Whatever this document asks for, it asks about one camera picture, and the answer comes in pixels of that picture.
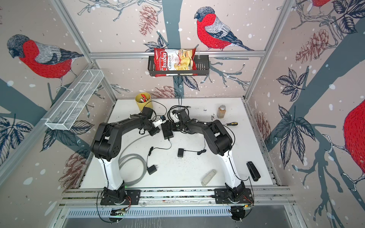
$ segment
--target screwdriver handle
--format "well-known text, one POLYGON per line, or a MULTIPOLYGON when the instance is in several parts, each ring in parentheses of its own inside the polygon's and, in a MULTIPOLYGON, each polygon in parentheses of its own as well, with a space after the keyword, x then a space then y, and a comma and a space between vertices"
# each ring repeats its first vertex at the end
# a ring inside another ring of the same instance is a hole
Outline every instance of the screwdriver handle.
POLYGON ((237 122, 231 122, 231 123, 228 123, 228 124, 226 124, 227 126, 237 126, 238 125, 238 123, 237 122))

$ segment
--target gray floor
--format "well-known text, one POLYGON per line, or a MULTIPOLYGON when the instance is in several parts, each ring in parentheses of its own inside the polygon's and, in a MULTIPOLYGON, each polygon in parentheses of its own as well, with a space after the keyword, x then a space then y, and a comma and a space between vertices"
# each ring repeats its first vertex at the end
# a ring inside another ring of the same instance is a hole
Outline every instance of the gray floor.
POLYGON ((165 217, 146 219, 123 219, 119 224, 108 224, 99 218, 66 219, 63 228, 291 228, 284 206, 256 206, 241 222, 228 216, 216 217, 165 217))

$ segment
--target black basket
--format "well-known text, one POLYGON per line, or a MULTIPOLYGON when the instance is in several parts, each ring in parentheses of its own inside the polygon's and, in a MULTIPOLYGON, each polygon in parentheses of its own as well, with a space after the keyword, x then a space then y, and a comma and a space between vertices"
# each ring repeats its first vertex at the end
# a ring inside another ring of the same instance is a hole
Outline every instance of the black basket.
POLYGON ((209 55, 197 55, 194 57, 194 62, 196 65, 196 70, 155 70, 154 56, 150 55, 148 58, 148 71, 151 76, 156 76, 156 74, 177 74, 185 76, 186 74, 192 74, 191 76, 207 76, 209 74, 209 55))

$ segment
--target bird head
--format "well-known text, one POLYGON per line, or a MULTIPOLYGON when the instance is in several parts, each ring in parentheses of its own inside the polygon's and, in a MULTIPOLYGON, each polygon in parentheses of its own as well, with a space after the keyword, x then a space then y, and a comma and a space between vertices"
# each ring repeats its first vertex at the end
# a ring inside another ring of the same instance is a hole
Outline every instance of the bird head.
POLYGON ((23 52, 23 44, 25 42, 27 42, 29 39, 29 37, 21 35, 21 34, 17 34, 12 36, 9 40, 8 40, 8 49, 9 49, 9 53, 10 55, 15 58, 17 56, 19 56, 19 58, 24 58, 24 52, 23 52))
POLYGON ((197 19, 199 22, 201 22, 208 14, 215 14, 214 9, 209 6, 204 6, 196 11, 194 19, 197 19))

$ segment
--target chip bag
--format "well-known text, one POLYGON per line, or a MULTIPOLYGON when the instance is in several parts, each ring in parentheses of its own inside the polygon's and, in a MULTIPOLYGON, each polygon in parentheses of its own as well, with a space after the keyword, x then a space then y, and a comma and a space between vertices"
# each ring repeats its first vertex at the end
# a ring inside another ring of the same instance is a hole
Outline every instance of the chip bag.
MULTIPOLYGON (((154 49, 154 62, 155 70, 196 70, 194 56, 195 49, 154 49)), ((177 74, 156 74, 156 77, 160 76, 174 76, 177 74)))

